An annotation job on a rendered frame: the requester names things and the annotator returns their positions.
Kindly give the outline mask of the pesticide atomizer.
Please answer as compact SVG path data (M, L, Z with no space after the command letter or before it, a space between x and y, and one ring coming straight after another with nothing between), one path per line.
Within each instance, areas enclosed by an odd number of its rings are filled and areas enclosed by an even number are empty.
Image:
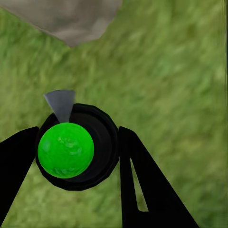
M36 136L34 151L42 175L68 191L93 188L107 179L119 162L119 130L94 105L74 104L73 90L44 95L54 113Z

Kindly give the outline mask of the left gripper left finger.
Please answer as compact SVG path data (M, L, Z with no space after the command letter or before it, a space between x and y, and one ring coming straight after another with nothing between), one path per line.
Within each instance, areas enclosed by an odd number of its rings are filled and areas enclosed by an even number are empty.
M0 227L35 159L38 132L36 126L0 143Z

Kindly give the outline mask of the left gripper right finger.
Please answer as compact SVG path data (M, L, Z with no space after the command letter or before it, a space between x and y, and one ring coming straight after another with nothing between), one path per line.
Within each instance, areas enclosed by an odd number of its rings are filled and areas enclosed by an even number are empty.
M123 228L199 228L137 134L119 127ZM132 159L149 212L137 207Z

